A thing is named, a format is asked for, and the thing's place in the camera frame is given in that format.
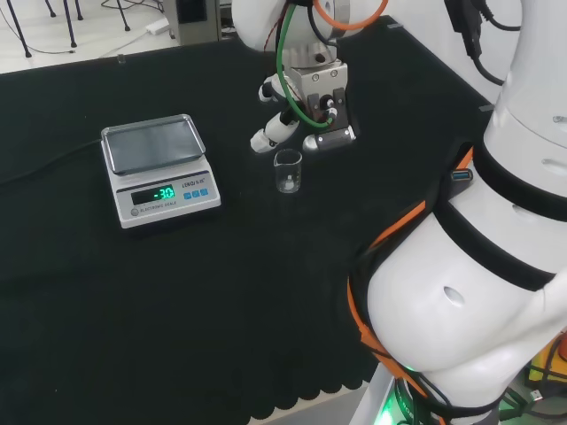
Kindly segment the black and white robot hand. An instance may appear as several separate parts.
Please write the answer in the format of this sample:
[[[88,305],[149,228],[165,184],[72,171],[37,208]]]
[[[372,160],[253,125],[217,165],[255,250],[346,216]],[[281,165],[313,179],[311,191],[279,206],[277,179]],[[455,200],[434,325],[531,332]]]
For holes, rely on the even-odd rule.
[[[311,120],[326,128],[307,127],[302,143],[305,152],[322,152],[343,148],[356,139],[356,130],[347,103],[347,64],[339,59],[311,69],[288,68],[283,71],[286,87],[297,107]],[[257,153],[274,150],[285,143],[303,122],[292,109],[277,74],[268,77],[259,89],[263,103],[280,101],[283,109],[251,138]]]

